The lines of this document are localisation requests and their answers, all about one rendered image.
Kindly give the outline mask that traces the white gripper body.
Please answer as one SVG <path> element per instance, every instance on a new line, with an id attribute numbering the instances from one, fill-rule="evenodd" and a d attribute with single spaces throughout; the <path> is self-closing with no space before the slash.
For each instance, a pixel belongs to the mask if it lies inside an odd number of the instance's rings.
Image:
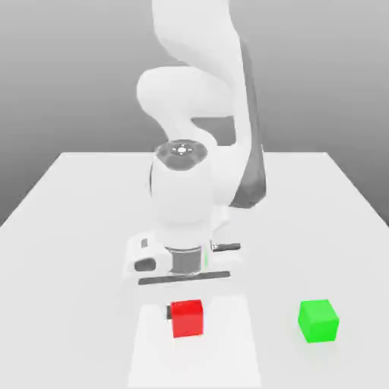
<path id="1" fill-rule="evenodd" d="M 212 297 L 243 289 L 238 271 L 217 270 L 191 276 L 142 277 L 133 287 L 134 297 Z"/>

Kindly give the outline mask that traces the small red cube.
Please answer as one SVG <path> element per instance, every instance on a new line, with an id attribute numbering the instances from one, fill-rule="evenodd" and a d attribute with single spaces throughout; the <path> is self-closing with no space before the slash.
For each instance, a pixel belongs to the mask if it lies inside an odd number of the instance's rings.
<path id="1" fill-rule="evenodd" d="M 204 312 L 201 300 L 172 302 L 170 316 L 174 338 L 203 334 Z"/>

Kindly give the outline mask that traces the small green cube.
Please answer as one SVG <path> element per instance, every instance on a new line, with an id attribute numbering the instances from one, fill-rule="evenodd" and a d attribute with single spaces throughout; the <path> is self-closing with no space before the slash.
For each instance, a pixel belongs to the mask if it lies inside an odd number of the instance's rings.
<path id="1" fill-rule="evenodd" d="M 307 343 L 336 340 L 340 319 L 328 299 L 301 301 L 298 324 Z"/>

